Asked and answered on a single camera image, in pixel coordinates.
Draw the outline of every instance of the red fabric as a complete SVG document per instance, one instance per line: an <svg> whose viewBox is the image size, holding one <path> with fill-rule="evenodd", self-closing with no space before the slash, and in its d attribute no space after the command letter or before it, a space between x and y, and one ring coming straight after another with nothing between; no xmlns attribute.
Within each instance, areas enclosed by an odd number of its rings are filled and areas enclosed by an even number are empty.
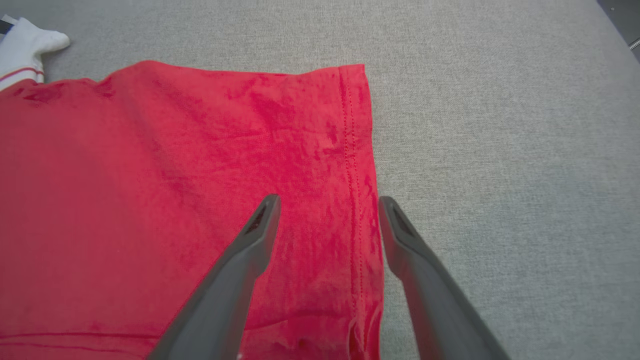
<svg viewBox="0 0 640 360"><path fill-rule="evenodd" d="M145 61L0 93L0 358L146 356L280 194L246 359L378 359L383 267L363 65Z"/></svg>

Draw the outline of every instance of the red t-shirt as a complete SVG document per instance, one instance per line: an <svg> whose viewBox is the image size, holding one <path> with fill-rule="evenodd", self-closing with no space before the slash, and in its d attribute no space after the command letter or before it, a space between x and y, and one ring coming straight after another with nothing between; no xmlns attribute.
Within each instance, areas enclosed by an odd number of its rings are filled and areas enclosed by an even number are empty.
<svg viewBox="0 0 640 360"><path fill-rule="evenodd" d="M0 92L0 358L136 359L260 200L282 198L242 359L379 359L363 65L154 61Z"/></svg>

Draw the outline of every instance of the red cloth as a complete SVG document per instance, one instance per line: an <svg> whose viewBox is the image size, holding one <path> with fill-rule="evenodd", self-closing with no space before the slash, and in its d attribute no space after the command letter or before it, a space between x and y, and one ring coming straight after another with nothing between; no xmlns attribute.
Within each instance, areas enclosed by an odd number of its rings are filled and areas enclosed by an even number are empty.
<svg viewBox="0 0 640 360"><path fill-rule="evenodd" d="M0 93L0 358L136 359L260 200L282 197L245 359L379 359L383 266L363 65L144 61Z"/></svg>

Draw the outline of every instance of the black object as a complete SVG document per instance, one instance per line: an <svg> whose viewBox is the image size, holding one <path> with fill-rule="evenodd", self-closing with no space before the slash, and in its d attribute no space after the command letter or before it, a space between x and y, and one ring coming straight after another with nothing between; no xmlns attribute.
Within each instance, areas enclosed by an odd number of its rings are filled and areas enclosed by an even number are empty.
<svg viewBox="0 0 640 360"><path fill-rule="evenodd" d="M380 197L378 209L387 261L403 282L420 358L509 359L395 200Z"/></svg>
<svg viewBox="0 0 640 360"><path fill-rule="evenodd" d="M420 358L508 360L398 204L379 201L391 271L402 280ZM266 269L280 216L267 196L200 283L147 359L236 360L253 284Z"/></svg>
<svg viewBox="0 0 640 360"><path fill-rule="evenodd" d="M268 195L147 359L236 360L256 278L271 257L280 197Z"/></svg>
<svg viewBox="0 0 640 360"><path fill-rule="evenodd" d="M6 22L4 20L0 20L0 34L6 34L11 30L13 24L10 22Z"/></svg>

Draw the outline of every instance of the gray tablecloth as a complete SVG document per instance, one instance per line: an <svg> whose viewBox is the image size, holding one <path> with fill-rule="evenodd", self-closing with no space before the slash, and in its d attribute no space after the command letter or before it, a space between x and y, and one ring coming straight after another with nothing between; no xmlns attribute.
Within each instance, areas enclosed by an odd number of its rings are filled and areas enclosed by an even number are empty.
<svg viewBox="0 0 640 360"><path fill-rule="evenodd" d="M49 81L365 63L380 194L513 359L640 357L640 64L595 0L4 0ZM387 272L384 360L417 357Z"/></svg>

